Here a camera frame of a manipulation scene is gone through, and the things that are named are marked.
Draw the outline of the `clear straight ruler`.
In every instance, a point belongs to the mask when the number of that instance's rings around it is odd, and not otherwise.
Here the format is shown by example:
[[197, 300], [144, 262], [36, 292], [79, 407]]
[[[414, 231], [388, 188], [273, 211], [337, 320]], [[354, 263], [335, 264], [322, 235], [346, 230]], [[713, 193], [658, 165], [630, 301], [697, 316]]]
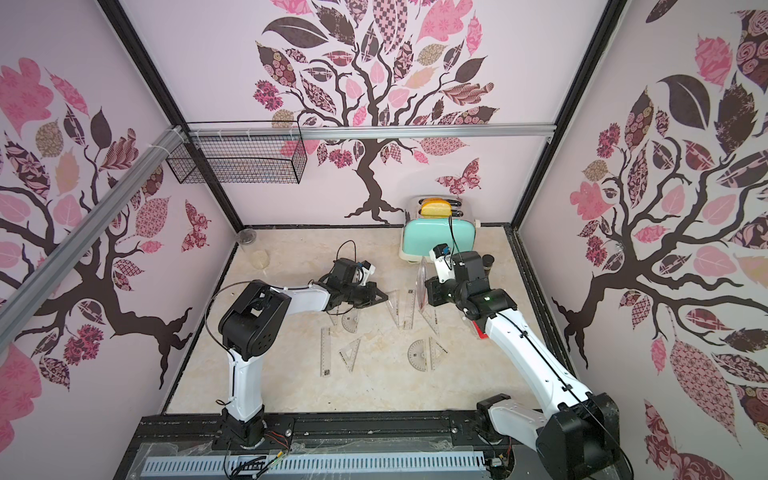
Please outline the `clear straight ruler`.
[[408, 289], [405, 296], [405, 303], [402, 316], [402, 328], [412, 330], [414, 325], [414, 315], [416, 309], [416, 294], [414, 289]]
[[332, 338], [331, 329], [322, 327], [320, 330], [320, 376], [326, 378], [331, 375], [332, 367]]

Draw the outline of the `yellow toast slice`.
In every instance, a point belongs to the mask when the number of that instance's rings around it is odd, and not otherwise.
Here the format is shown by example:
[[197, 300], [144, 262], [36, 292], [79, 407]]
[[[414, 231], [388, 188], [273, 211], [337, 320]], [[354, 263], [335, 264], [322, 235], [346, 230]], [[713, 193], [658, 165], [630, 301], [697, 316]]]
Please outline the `yellow toast slice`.
[[420, 204], [419, 215], [423, 218], [450, 218], [453, 206], [442, 198], [427, 198]]

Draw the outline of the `aluminium rail back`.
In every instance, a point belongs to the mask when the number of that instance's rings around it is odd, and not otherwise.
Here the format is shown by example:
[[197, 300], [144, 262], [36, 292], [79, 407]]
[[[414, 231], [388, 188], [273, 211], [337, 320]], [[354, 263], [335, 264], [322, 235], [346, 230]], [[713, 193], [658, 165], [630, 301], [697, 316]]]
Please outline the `aluminium rail back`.
[[499, 123], [477, 125], [416, 125], [416, 126], [358, 126], [358, 127], [289, 127], [289, 128], [210, 128], [190, 130], [193, 139], [207, 137], [229, 138], [279, 136], [291, 140], [352, 140], [384, 138], [485, 138], [485, 137], [545, 137], [556, 132], [554, 124]]

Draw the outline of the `aluminium rail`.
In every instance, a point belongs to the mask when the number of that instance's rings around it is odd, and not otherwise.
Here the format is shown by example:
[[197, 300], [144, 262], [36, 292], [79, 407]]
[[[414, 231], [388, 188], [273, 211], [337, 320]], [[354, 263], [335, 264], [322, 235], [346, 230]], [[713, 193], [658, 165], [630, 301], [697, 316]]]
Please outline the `aluminium rail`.
[[554, 124], [499, 123], [477, 125], [416, 125], [416, 126], [358, 126], [358, 127], [289, 127], [289, 128], [210, 128], [190, 130], [193, 139], [207, 137], [229, 138], [279, 136], [291, 140], [352, 140], [384, 138], [485, 138], [485, 137], [545, 137], [556, 132]]
[[106, 230], [132, 195], [183, 140], [181, 127], [174, 126], [165, 130], [143, 152], [135, 166], [105, 193], [72, 233], [54, 248], [42, 266], [10, 296], [1, 309], [2, 348], [14, 341], [24, 325]]

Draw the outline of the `aluminium rail left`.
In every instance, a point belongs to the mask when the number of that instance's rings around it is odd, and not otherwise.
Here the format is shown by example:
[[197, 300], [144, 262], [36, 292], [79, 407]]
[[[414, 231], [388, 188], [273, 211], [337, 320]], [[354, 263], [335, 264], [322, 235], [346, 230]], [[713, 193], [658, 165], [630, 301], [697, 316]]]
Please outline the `aluminium rail left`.
[[1, 309], [2, 348], [14, 341], [24, 325], [106, 230], [132, 195], [183, 140], [181, 127], [174, 126], [165, 130], [143, 152], [135, 166], [105, 193], [72, 233], [54, 248], [42, 266], [10, 296]]

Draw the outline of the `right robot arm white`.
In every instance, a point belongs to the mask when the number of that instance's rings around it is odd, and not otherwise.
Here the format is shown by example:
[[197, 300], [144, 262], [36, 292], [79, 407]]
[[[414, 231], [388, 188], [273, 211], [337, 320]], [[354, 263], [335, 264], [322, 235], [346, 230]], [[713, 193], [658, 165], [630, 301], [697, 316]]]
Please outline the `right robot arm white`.
[[482, 257], [454, 253], [446, 244], [430, 252], [435, 276], [425, 280], [427, 302], [451, 303], [511, 360], [539, 406], [532, 410], [505, 396], [481, 407], [491, 429], [535, 451], [553, 479], [631, 479], [620, 445], [619, 410], [594, 394], [533, 333], [512, 297], [490, 285]]

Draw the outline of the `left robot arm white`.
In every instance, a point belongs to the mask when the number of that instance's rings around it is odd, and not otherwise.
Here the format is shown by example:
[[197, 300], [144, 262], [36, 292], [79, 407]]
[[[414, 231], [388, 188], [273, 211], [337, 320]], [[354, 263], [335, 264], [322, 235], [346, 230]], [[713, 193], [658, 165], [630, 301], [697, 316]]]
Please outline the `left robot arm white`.
[[370, 279], [375, 266], [339, 258], [329, 273], [300, 287], [278, 287], [252, 280], [219, 321], [221, 345], [228, 355], [229, 396], [222, 410], [223, 442], [255, 447], [265, 437], [261, 392], [264, 356], [275, 343], [286, 317], [331, 312], [347, 304], [365, 309], [388, 300]]

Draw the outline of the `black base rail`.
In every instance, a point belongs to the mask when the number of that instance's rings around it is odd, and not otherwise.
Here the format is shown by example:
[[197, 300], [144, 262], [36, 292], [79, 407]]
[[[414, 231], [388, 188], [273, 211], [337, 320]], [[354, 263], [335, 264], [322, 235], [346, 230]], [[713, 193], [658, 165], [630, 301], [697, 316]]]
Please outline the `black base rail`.
[[[267, 413], [255, 429], [268, 445], [351, 439], [436, 438], [454, 446], [516, 445], [491, 430], [477, 410]], [[132, 445], [141, 442], [215, 441], [235, 447], [235, 429], [220, 414], [167, 414], [144, 417]]]

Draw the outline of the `clear triangle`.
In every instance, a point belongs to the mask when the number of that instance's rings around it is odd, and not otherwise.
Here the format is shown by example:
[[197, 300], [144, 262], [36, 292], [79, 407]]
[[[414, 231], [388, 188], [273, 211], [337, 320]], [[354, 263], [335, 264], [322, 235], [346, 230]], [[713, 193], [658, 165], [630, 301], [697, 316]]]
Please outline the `clear triangle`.
[[437, 336], [440, 335], [439, 322], [436, 309], [433, 306], [425, 306], [420, 310], [421, 317], [425, 320], [427, 325], [431, 328], [433, 333]]
[[437, 369], [447, 354], [447, 350], [434, 337], [429, 338], [429, 364], [432, 371]]
[[386, 293], [386, 295], [387, 295], [386, 306], [390, 314], [390, 317], [392, 318], [395, 326], [397, 328], [400, 328], [399, 291], [398, 290], [389, 291]]

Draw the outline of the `clear glass jar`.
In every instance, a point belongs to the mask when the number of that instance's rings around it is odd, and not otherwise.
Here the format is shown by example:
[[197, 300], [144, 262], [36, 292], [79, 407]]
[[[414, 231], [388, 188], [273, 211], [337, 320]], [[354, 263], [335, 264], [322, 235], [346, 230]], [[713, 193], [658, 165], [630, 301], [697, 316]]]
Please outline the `clear glass jar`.
[[256, 269], [264, 270], [270, 264], [270, 257], [258, 239], [258, 232], [244, 228], [237, 233], [237, 243], [249, 263]]

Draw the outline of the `mint green toaster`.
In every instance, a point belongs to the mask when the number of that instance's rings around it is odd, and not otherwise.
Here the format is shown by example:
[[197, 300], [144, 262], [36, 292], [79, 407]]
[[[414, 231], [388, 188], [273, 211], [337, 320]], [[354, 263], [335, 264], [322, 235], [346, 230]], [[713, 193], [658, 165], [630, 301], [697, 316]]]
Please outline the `mint green toaster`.
[[[427, 198], [442, 198], [453, 206], [450, 218], [423, 218], [419, 215], [420, 204]], [[416, 196], [412, 197], [405, 210], [405, 223], [401, 231], [399, 257], [411, 263], [418, 263], [422, 257], [429, 258], [430, 251], [438, 244], [458, 246], [461, 252], [474, 248], [476, 222], [467, 203], [457, 196]]]

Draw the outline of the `clear triangle set square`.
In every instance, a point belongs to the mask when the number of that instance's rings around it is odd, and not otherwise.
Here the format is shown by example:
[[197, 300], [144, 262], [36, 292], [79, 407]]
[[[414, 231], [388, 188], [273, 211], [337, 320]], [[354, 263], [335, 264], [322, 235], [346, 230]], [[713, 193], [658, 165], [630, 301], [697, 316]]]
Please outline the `clear triangle set square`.
[[338, 351], [346, 369], [350, 373], [354, 371], [361, 341], [361, 338], [357, 338]]

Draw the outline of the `clear protractor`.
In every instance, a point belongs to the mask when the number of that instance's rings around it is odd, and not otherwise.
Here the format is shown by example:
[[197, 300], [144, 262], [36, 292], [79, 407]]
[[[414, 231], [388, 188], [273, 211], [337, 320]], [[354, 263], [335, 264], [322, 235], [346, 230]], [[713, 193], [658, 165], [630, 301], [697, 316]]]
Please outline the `clear protractor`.
[[359, 325], [359, 313], [359, 310], [352, 309], [342, 315], [341, 324], [346, 332], [351, 334], [357, 332]]
[[407, 359], [412, 368], [419, 372], [426, 372], [429, 368], [429, 360], [422, 339], [414, 341], [407, 350]]

